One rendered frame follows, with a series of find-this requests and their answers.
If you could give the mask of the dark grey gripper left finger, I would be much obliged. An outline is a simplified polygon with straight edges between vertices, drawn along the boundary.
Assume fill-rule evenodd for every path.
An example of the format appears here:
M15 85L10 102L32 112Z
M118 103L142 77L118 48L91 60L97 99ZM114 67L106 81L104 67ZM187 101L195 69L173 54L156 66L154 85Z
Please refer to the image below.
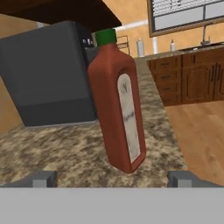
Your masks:
M36 187L48 188L57 186L57 172L56 171L37 171L28 176L14 182L0 185L0 188L5 187Z

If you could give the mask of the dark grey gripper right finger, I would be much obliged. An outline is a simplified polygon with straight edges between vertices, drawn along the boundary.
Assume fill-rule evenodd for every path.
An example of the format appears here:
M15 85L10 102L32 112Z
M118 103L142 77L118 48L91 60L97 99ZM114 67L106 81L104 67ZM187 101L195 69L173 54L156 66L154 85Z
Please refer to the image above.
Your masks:
M190 171L168 171L169 187L221 187L210 181L202 180Z

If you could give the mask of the red green-capped condiment bottle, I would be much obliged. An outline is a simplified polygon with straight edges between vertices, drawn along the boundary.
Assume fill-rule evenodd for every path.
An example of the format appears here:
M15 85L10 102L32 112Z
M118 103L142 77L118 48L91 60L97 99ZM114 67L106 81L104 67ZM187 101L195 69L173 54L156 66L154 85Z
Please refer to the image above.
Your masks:
M146 156L136 63L118 49L114 29L98 31L95 39L99 52L87 72L108 161L132 173Z

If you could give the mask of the dark grey fridge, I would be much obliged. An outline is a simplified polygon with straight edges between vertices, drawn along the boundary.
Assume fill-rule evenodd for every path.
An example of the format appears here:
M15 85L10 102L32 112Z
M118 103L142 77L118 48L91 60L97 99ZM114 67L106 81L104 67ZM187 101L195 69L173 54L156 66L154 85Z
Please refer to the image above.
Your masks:
M91 32L64 21L0 39L0 76L26 127L97 119L88 84Z

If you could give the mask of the brown wooden base cabinets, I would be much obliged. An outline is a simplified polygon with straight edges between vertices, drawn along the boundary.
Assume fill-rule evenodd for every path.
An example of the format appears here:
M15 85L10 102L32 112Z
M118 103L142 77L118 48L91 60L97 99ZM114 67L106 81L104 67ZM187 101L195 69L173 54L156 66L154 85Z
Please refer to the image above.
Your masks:
M224 46L148 59L165 106L224 101Z

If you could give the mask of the grey sink tap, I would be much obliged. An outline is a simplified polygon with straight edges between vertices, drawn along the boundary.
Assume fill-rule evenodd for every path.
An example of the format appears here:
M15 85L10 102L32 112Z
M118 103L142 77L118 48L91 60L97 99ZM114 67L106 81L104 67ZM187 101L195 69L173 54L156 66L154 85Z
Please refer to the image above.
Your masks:
M211 44L210 36L208 36L208 39L206 39L206 35L207 35L207 27L208 27L208 24L204 25L204 27L203 27L202 41L200 42L200 44L201 44L202 46L206 46L206 45Z

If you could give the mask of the window with blinds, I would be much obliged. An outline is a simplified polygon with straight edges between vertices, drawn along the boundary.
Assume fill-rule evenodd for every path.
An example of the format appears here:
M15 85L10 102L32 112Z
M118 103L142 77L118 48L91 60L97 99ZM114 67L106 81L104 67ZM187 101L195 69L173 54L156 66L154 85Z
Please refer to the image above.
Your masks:
M224 0L147 0L147 9L151 37L224 22Z

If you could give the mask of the dark wooden wall cabinet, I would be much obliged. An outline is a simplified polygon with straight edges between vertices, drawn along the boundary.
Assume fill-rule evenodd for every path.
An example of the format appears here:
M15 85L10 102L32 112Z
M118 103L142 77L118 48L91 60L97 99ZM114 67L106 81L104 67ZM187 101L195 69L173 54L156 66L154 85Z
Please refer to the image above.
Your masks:
M122 25L102 0L0 0L0 14L49 25L70 20L91 32Z

